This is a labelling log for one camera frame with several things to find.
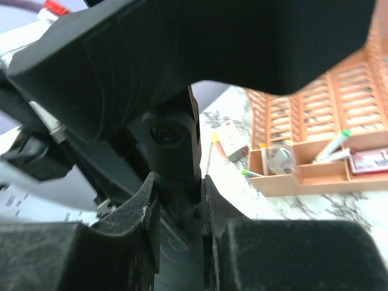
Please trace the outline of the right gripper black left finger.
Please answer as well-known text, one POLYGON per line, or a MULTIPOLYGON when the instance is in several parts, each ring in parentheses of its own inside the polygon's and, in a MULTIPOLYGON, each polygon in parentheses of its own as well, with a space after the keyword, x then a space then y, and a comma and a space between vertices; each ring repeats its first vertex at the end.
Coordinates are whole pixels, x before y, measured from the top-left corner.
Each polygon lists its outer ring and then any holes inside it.
POLYGON ((92 226, 3 224, 2 290, 153 290, 160 202, 149 173, 138 192, 92 226))

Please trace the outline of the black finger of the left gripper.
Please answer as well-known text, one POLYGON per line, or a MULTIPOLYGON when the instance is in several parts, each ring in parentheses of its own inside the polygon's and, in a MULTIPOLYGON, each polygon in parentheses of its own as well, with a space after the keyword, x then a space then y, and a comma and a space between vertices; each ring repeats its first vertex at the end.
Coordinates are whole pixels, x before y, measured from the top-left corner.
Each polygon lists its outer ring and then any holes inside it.
POLYGON ((83 141, 198 81, 289 95, 360 49, 373 1, 102 1, 60 17, 9 81, 83 141))

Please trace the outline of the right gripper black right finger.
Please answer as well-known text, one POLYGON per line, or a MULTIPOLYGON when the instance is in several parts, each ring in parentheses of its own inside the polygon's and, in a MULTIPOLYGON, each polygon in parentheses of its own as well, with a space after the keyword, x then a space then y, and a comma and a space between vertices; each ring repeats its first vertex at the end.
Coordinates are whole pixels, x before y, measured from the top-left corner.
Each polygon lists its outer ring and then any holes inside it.
POLYGON ((252 220, 201 182, 206 290, 386 290, 371 236, 335 220, 252 220))

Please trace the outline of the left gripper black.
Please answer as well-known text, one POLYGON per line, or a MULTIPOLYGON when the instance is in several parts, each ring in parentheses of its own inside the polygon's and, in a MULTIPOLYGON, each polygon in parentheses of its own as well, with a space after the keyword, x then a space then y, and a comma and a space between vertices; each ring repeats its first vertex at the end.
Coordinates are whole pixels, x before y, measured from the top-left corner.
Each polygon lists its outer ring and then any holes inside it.
POLYGON ((30 104, 9 83, 1 83, 1 112, 21 130, 1 161, 39 182, 64 178, 77 167, 96 192, 94 202, 120 206, 141 187, 149 165, 139 142, 124 128, 108 142, 81 144, 49 130, 30 104))

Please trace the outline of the black microphone stand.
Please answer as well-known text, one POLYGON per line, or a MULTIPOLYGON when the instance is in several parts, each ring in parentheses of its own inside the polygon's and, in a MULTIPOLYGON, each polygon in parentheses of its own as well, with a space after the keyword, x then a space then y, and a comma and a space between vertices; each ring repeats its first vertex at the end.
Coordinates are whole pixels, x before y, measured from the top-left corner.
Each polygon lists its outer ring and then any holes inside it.
POLYGON ((204 290, 201 141, 191 87, 146 112, 142 130, 162 205, 160 271, 155 290, 204 290))

